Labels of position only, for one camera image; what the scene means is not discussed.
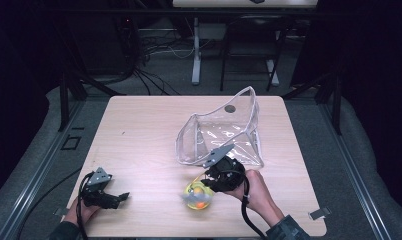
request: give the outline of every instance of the black chair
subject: black chair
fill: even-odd
[[[258,15],[244,15],[229,22],[221,50],[222,73],[220,91],[223,91],[225,73],[267,73],[269,79],[267,91],[269,91],[279,62],[283,43],[293,23],[293,19],[287,16]],[[238,69],[236,71],[226,71],[226,62],[231,58],[249,59],[250,61],[261,59],[264,61],[266,70],[249,69],[241,71]],[[273,68],[271,70],[267,66],[267,61],[273,61]]]

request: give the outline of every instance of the sleeve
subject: sleeve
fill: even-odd
[[[79,228],[71,222],[61,222],[49,235],[49,240],[77,239]]]
[[[310,236],[290,216],[286,216],[267,232],[269,240],[307,240]]]

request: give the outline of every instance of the transparent pouch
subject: transparent pouch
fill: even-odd
[[[207,114],[194,113],[176,139],[177,161],[202,165],[211,150],[233,143],[227,154],[245,165],[263,167],[257,132],[259,106],[252,87],[237,93],[230,101]]]

